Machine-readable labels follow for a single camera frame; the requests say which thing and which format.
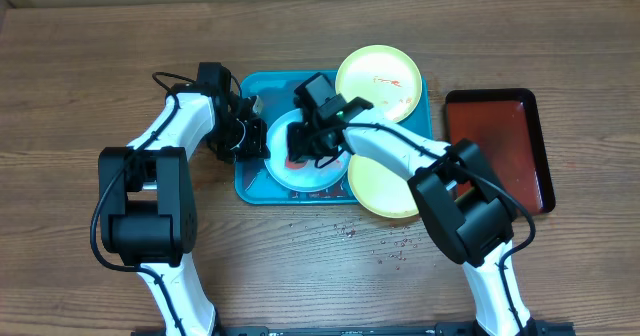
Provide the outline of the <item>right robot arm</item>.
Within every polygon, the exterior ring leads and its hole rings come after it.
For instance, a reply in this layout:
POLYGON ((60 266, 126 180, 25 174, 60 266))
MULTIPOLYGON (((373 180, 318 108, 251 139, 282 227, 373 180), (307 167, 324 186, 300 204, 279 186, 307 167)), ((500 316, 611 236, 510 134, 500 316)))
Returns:
POLYGON ((533 240, 514 244, 512 224, 519 215, 532 217, 504 190, 475 143, 463 139, 450 145, 422 137, 363 98, 346 100, 323 73, 295 89, 294 104, 302 119, 287 128, 290 161, 348 152, 393 172, 407 183, 433 243, 462 266, 475 302, 476 332, 533 332, 511 261, 533 240))

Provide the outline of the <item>light blue plate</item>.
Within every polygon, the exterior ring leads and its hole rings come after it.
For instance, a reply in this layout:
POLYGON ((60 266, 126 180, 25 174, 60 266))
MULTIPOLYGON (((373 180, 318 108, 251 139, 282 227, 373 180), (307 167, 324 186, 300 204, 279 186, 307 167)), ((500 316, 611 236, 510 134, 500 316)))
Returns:
POLYGON ((287 126, 301 120, 301 111, 294 109, 280 116, 269 127, 266 145, 270 151, 270 158, 265 160, 265 165, 270 175, 290 190, 321 191, 333 186, 345 176, 351 155, 345 152, 324 168, 321 168, 321 165, 327 163, 330 157, 322 158, 318 167, 315 166, 314 161, 306 161, 301 166, 295 166, 288 160, 287 126))

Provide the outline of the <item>red black sponge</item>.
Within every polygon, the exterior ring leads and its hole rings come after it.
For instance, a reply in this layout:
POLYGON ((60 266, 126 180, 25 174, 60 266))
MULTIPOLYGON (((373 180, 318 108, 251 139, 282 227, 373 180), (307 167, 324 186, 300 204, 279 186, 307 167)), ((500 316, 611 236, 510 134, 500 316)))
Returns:
POLYGON ((291 161, 288 157, 285 158, 285 168, 288 170, 300 170, 308 164, 308 160, 291 161))

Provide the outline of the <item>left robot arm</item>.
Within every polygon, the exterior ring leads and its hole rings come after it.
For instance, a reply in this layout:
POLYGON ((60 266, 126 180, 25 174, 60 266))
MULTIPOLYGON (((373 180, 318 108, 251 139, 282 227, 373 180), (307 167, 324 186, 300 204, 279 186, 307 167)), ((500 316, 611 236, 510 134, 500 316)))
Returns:
POLYGON ((200 143, 222 162, 267 159, 261 100, 245 98, 218 62, 166 86, 156 120, 125 147, 99 155, 99 200, 89 242, 105 268, 141 277, 163 316, 164 335, 221 335, 192 251, 198 218, 189 160, 200 143))

